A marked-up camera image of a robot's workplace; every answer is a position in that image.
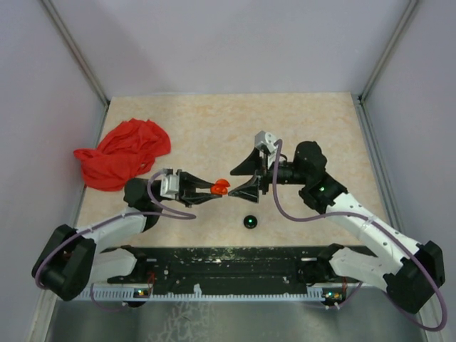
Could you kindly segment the orange earbud charging case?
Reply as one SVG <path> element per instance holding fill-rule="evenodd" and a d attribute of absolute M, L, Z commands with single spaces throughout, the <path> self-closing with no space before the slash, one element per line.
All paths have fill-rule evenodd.
<path fill-rule="evenodd" d="M 218 179 L 210 188 L 213 195 L 225 196 L 228 194 L 230 183 L 226 179 Z"/>

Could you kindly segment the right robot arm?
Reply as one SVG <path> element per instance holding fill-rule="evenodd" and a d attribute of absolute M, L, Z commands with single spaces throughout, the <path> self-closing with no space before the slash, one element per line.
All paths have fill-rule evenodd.
<path fill-rule="evenodd" d="M 332 244 L 319 256 L 319 276 L 328 282 L 340 276 L 359 280 L 384 291 L 409 314 L 416 314 L 433 296 L 442 298 L 445 283 L 441 248 L 421 244 L 405 236 L 367 210 L 340 182 L 326 171 L 327 159 L 315 141 L 300 142 L 292 161 L 282 161 L 280 140 L 260 141 L 236 166 L 232 176 L 248 176 L 229 196 L 258 202 L 278 185 L 299 185 L 299 197 L 316 211 L 314 219 L 327 218 L 342 226 L 369 248 L 361 254 Z"/>

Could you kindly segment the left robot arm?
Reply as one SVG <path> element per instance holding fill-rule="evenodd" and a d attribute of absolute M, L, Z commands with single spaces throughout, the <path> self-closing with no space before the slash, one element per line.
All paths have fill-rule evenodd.
<path fill-rule="evenodd" d="M 193 207 L 220 198 L 215 187 L 214 182 L 172 169 L 159 171 L 148 180 L 128 180 L 123 198 L 127 206 L 118 214 L 82 227 L 62 224 L 54 229 L 31 270 L 37 287 L 71 301 L 88 285 L 111 278 L 143 281 L 148 265 L 130 247 L 119 244 L 153 228 L 162 217 L 195 219 L 194 214 L 164 203 L 174 201 Z"/>

